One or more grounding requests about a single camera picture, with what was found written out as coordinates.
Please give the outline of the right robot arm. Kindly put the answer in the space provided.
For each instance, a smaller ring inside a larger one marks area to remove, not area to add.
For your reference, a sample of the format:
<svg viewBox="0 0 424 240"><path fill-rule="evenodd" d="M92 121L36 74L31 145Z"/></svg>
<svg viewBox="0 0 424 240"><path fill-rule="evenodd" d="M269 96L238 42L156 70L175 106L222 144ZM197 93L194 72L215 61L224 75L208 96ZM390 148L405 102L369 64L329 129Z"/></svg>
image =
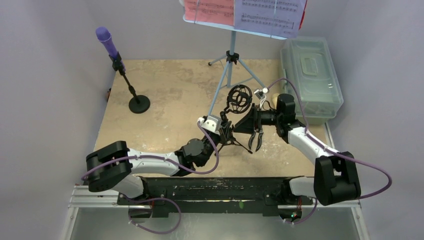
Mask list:
<svg viewBox="0 0 424 240"><path fill-rule="evenodd" d="M300 196L305 196L328 206L360 197L356 164L349 160L353 155L328 147L312 135L306 125L296 118L295 108L294 97L282 93L277 97L275 109L260 110L252 105L249 112L235 124L233 131L253 136L261 131L262 126L275 126L280 138L314 164L312 177L297 176L284 180L280 191L284 202L292 204Z"/></svg>

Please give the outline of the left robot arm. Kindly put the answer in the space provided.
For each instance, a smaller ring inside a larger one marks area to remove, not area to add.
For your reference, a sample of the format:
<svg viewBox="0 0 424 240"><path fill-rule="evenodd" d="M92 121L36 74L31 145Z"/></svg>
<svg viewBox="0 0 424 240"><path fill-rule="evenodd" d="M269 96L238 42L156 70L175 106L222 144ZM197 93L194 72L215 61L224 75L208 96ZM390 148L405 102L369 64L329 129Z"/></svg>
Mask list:
<svg viewBox="0 0 424 240"><path fill-rule="evenodd" d="M140 174L195 174L195 168L205 166L221 141L220 135L207 131L202 139L193 138L174 152L142 153L119 140L86 156L88 173L83 178L92 193L114 190L142 205L148 201L149 191Z"/></svg>

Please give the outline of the black shock mount tripod stand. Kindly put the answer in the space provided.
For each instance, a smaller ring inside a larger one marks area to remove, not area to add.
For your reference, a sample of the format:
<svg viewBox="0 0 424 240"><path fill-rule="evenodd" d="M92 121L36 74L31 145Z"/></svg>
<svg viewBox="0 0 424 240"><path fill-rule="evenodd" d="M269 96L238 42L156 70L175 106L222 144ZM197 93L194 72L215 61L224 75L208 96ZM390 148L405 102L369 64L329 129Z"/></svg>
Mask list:
<svg viewBox="0 0 424 240"><path fill-rule="evenodd" d="M220 124L220 144L221 147L218 149L218 153L225 146L238 146L245 149L248 153L253 152L242 145L234 136L234 126L232 121L228 119L227 114L243 114L245 113L252 104L252 91L251 89L243 84L234 86L227 95L226 107L220 112L221 124Z"/></svg>

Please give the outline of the cream microphone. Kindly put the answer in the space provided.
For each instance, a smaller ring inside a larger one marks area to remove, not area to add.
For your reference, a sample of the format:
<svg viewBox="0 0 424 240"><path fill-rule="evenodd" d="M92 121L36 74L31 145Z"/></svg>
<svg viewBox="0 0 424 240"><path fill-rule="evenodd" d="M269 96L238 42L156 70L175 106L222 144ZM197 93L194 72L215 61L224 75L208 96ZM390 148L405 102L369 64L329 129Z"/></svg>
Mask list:
<svg viewBox="0 0 424 240"><path fill-rule="evenodd" d="M272 95L272 103L274 104L274 106L277 105L277 100L278 100L279 94L275 93Z"/></svg>

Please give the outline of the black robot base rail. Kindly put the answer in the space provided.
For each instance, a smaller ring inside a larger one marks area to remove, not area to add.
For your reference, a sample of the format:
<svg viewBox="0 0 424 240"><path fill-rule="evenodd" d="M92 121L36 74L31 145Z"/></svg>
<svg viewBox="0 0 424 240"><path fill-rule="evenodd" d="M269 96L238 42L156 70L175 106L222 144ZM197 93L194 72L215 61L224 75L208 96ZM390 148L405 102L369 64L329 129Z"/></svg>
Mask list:
<svg viewBox="0 0 424 240"><path fill-rule="evenodd" d="M289 177L148 177L147 193L134 200L118 194L117 204L131 208L152 207L154 218L170 213L261 214L264 217L296 219L302 205L311 207L306 196L282 195L283 182Z"/></svg>

